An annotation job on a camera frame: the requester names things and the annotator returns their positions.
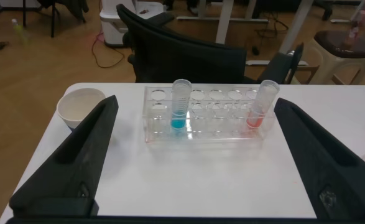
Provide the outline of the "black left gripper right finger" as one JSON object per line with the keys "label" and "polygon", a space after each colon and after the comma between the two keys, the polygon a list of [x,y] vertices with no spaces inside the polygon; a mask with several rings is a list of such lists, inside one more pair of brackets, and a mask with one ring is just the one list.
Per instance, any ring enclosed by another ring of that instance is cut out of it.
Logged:
{"label": "black left gripper right finger", "polygon": [[274,113],[316,217],[365,220],[365,161],[291,101]]}

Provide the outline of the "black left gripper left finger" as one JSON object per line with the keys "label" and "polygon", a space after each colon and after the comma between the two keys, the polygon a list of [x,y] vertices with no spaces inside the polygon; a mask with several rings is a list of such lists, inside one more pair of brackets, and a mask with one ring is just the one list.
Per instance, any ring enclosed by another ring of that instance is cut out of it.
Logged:
{"label": "black left gripper left finger", "polygon": [[117,98],[100,101],[9,201],[15,217],[90,217],[115,118]]}

